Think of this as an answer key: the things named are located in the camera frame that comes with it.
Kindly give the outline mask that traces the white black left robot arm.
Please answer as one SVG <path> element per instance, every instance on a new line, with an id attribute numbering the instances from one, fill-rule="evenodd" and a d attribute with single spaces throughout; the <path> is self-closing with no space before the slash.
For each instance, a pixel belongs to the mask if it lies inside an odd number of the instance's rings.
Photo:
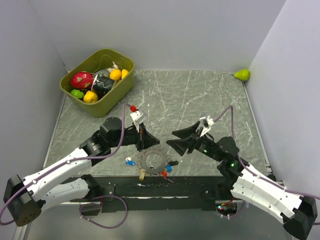
<path id="1" fill-rule="evenodd" d="M 45 210 L 76 199 L 95 200 L 101 190 L 90 174 L 66 182 L 78 171 L 95 166 L 114 155 L 112 148 L 134 145 L 138 151 L 158 145 L 160 140 L 143 123 L 125 127 L 121 119 L 109 117 L 96 132 L 65 158 L 26 177 L 15 175 L 6 184 L 3 201 L 13 222 L 25 226 Z"/>

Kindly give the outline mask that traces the yellow key tag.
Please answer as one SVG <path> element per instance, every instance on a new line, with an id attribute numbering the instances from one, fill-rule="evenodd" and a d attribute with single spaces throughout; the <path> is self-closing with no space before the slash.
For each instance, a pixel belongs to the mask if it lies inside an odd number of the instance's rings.
<path id="1" fill-rule="evenodd" d="M 140 171 L 140 174 L 139 174 L 138 178 L 139 178 L 140 181 L 143 181 L 145 179 L 145 177 L 146 177 L 146 171 L 144 169 L 142 169 Z"/>

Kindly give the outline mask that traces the metal disc with key rings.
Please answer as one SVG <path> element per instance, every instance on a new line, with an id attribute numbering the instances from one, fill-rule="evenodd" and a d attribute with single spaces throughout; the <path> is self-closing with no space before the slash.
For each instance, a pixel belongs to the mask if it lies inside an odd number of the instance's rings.
<path id="1" fill-rule="evenodd" d="M 160 175 L 166 169 L 170 156 L 161 145 L 153 146 L 143 150 L 137 155 L 137 166 L 145 170 L 148 175 Z"/>

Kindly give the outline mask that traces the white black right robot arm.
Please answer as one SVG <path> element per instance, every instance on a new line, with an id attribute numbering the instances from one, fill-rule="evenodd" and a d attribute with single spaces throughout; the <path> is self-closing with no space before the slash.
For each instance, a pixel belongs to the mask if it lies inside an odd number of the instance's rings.
<path id="1" fill-rule="evenodd" d="M 202 127 L 197 121 L 191 127 L 173 131 L 176 139 L 166 143 L 180 156 L 197 150 L 217 161 L 217 169 L 223 176 L 217 189 L 223 199 L 246 201 L 277 219 L 296 239 L 307 239 L 318 216 L 316 199 L 288 192 L 239 157 L 240 150 L 233 137 L 215 141 L 207 136 L 209 129 L 209 125 Z"/>

